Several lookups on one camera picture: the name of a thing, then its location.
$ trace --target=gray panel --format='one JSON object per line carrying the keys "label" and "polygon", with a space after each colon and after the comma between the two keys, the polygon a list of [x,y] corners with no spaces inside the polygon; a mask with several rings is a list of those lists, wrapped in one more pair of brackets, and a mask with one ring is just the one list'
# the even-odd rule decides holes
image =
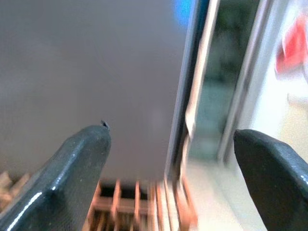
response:
{"label": "gray panel", "polygon": [[104,177],[162,178],[186,26],[173,0],[0,3],[0,170],[37,170],[106,120]]}

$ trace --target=red object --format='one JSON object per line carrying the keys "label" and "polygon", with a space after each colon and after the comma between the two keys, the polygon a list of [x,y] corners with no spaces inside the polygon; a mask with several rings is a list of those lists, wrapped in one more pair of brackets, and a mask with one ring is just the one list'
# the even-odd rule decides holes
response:
{"label": "red object", "polygon": [[276,60],[278,73],[294,69],[308,60],[306,17],[299,17],[287,33]]}

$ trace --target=gray surface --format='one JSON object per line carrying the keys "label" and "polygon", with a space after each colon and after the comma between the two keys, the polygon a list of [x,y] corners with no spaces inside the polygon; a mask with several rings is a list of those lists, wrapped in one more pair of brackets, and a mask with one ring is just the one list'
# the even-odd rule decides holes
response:
{"label": "gray surface", "polygon": [[104,177],[163,176],[186,27],[175,2],[0,3],[0,170],[36,171],[80,128],[111,127]]}

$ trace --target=blue light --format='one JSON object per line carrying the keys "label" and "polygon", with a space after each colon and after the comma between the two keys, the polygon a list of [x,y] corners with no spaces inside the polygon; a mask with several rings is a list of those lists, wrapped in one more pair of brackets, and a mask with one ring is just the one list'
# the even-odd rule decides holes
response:
{"label": "blue light", "polygon": [[181,26],[187,26],[193,0],[175,0],[175,16]]}

